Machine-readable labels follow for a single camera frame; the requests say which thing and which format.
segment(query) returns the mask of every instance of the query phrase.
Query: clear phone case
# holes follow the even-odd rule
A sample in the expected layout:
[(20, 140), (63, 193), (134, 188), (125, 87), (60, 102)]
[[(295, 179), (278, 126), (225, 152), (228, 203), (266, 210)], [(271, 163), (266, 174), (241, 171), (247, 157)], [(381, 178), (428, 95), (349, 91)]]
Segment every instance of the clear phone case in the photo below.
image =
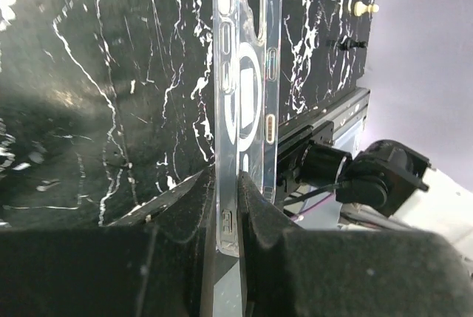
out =
[(259, 1), (259, 35), (248, 0), (213, 2), (217, 247), (238, 256), (239, 169), (274, 202), (282, 0)]
[(238, 256), (239, 0), (213, 0), (217, 247)]
[(279, 107), (282, 0), (259, 0), (259, 35), (247, 0), (240, 0), (240, 168), (274, 202)]

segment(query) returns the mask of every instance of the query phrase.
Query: black plastic bracket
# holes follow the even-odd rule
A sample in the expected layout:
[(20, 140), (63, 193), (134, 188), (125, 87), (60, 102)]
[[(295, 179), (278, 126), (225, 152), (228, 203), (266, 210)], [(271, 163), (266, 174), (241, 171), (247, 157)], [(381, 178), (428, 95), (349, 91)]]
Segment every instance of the black plastic bracket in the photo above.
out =
[(333, 122), (327, 121), (317, 128), (306, 126), (278, 145), (275, 206), (282, 210), (286, 197), (302, 185), (301, 156), (311, 144), (333, 144)]
[(402, 143), (393, 140), (374, 142), (341, 174), (341, 180), (350, 185), (337, 190), (337, 201), (369, 205), (389, 217), (416, 190), (429, 190), (422, 181), (428, 167), (427, 157)]

